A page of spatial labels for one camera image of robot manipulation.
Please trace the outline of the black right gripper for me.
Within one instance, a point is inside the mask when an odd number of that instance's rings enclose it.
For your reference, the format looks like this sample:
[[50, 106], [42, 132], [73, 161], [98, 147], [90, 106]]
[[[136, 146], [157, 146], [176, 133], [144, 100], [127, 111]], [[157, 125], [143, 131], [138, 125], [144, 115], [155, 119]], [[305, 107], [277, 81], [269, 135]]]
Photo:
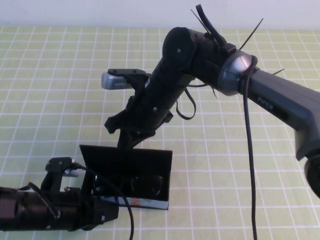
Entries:
[[124, 78], [134, 89], [125, 109], [104, 124], [110, 134], [120, 130], [117, 148], [122, 150], [136, 148], [169, 122], [170, 109], [195, 79], [184, 70], [160, 63], [151, 74], [140, 69], [109, 69], [107, 73]]

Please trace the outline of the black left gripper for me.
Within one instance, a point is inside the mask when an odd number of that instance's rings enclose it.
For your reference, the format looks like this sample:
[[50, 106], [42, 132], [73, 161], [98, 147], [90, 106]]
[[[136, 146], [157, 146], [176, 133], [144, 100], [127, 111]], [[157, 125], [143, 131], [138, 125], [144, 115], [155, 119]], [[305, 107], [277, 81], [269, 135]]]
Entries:
[[53, 229], [64, 231], [90, 231], [106, 222], [116, 220], [119, 207], [100, 200], [95, 195], [96, 176], [86, 172], [81, 189], [61, 191], [53, 201], [60, 217], [54, 219]]

